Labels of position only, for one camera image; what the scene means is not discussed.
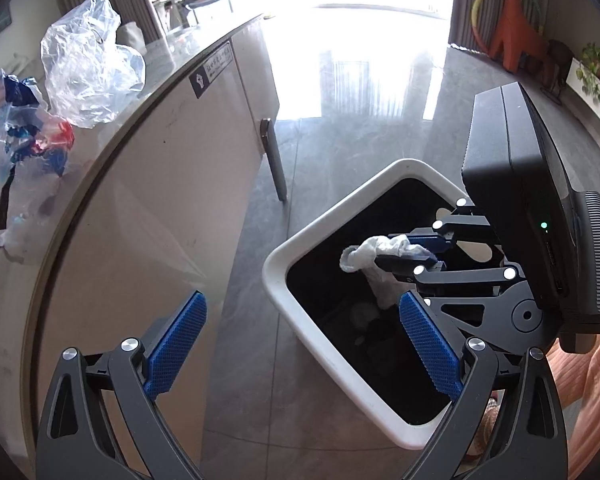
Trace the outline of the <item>orange giraffe toy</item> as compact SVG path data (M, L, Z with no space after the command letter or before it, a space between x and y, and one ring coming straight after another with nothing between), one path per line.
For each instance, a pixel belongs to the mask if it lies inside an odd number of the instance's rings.
M521 0L504 0L503 10L491 40L488 55L495 60L502 56L502 65L516 73L521 55L528 54L544 61L548 42L524 16Z

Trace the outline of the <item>beige coffee table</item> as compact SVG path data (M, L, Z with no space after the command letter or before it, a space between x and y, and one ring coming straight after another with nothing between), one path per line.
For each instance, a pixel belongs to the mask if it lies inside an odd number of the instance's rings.
M147 84L113 122L76 133L52 215L26 252L0 249L0 479L34 475L61 352L107 351L195 291L204 324L158 407L201 452L216 332L278 99L261 15L233 14L151 44ZM200 99L193 70L224 42L234 61Z

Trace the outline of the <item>white trash bin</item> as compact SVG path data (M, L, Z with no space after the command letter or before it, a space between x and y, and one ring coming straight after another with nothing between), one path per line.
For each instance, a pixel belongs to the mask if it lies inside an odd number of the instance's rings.
M431 226L464 191L421 160L390 164L274 249L263 285L302 344L395 445L420 450L449 408L400 322L398 309L364 325L354 308L376 297L362 272L346 273L344 248L374 235Z

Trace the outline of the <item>dark metal table leg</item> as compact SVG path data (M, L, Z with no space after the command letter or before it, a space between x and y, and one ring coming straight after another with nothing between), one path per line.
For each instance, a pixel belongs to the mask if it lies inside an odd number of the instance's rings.
M268 159L277 197L285 203L288 196L286 178L277 145L275 125L271 118L263 118L260 121L260 139Z

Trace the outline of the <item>white tissue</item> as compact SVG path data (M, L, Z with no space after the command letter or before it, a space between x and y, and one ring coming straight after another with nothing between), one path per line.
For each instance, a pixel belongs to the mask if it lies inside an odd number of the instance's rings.
M343 272L364 274L381 309L397 304L404 292L416 288L410 278L418 266L429 269L437 263L433 252L413 244L405 234L372 236L361 245L347 247L339 260Z

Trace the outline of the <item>colourful plastic bag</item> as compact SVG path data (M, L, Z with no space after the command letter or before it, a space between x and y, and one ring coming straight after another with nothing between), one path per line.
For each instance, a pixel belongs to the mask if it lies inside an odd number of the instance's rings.
M74 144L33 78L0 68L0 249L26 252L52 215Z

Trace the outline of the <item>clear plastic bag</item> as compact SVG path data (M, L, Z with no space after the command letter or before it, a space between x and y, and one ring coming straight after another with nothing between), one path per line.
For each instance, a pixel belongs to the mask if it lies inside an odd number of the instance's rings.
M109 0L84 0L41 40L50 107L71 125L91 129L113 122L145 87L144 58L116 43L120 25Z

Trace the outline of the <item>black table label sticker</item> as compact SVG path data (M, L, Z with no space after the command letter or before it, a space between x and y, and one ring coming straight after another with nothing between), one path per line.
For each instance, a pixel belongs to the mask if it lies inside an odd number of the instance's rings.
M230 42L224 42L222 46L215 49L209 56L206 57L204 62L199 64L193 73L189 75L189 82L192 85L195 96L200 99L204 92L214 83L215 79L218 78L222 71L230 66L230 63L234 61L233 48Z

